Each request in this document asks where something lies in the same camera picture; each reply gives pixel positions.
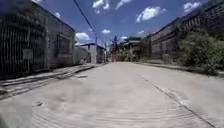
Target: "concrete road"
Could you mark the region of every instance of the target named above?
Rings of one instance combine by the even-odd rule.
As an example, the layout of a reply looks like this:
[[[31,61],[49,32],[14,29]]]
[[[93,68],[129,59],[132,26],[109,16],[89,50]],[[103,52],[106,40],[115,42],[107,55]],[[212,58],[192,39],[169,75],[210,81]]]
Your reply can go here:
[[[0,101],[8,128],[223,128],[224,80],[111,63]]]

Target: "metal fence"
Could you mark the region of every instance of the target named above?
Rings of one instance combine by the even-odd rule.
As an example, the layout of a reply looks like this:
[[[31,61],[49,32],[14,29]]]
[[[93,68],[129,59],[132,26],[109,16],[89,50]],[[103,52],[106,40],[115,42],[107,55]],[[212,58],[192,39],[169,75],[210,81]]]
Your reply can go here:
[[[20,14],[0,18],[0,79],[45,70],[46,30]]]

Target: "tree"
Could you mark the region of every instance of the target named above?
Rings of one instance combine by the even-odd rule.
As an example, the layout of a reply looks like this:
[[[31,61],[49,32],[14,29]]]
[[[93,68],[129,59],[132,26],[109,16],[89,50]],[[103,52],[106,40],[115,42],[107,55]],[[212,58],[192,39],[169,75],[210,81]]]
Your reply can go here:
[[[114,54],[116,54],[118,51],[119,51],[119,46],[118,46],[118,42],[119,42],[119,39],[117,38],[117,36],[114,36],[113,39],[111,39],[111,52]]]
[[[182,65],[201,67],[207,74],[224,67],[224,42],[205,31],[193,31],[180,42]]]

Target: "cloud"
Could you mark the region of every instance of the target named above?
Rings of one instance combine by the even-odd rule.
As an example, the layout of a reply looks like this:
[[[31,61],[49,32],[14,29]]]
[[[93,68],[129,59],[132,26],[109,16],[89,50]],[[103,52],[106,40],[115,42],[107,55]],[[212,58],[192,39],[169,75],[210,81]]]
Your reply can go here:
[[[76,33],[76,37],[79,40],[90,40],[89,35],[86,34],[85,32]]]
[[[125,40],[125,39],[127,39],[127,38],[128,38],[127,36],[122,36],[122,37],[121,37],[122,40]]]
[[[60,14],[59,12],[55,12],[54,15],[55,15],[58,19],[61,18],[61,14]]]
[[[145,8],[145,10],[143,10],[142,13],[137,16],[136,22],[150,20],[151,18],[156,17],[165,11],[166,11],[165,8],[161,8],[159,6],[155,7],[149,6]]]
[[[145,32],[145,31],[142,30],[142,31],[138,32],[138,34],[141,35],[141,34],[143,34],[144,32]]]
[[[91,31],[91,32],[93,31],[91,28],[89,28],[88,30]]]
[[[100,14],[100,10],[99,10],[99,9],[94,10],[94,12],[95,12],[96,14]]]
[[[190,12],[194,9],[196,9],[198,6],[200,6],[201,3],[200,2],[194,2],[194,3],[186,3],[184,4],[183,8],[184,8],[184,12]]]
[[[93,8],[99,8],[104,5],[104,0],[97,0],[96,2],[93,2]]]
[[[130,3],[130,2],[132,2],[132,0],[121,0],[121,1],[117,4],[117,6],[116,6],[115,9],[119,9],[119,8],[120,8],[121,6],[123,6],[124,4]]]
[[[93,2],[93,8],[95,9],[94,11],[96,14],[100,14],[100,9],[109,10],[109,0],[97,0],[96,2]]]
[[[35,3],[41,3],[43,0],[32,0]]]
[[[104,10],[109,10],[110,9],[110,3],[108,0],[106,0],[105,5],[103,6]]]
[[[111,31],[110,31],[110,30],[107,30],[107,29],[104,29],[104,30],[102,31],[102,33],[103,33],[103,34],[110,34]]]

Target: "green tree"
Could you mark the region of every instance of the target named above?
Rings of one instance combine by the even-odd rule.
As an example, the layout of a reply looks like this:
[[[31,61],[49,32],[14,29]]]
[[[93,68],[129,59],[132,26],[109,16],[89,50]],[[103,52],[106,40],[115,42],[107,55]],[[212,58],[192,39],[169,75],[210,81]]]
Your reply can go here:
[[[180,60],[184,66],[201,67],[207,74],[224,68],[224,42],[205,31],[190,32],[180,42]]]

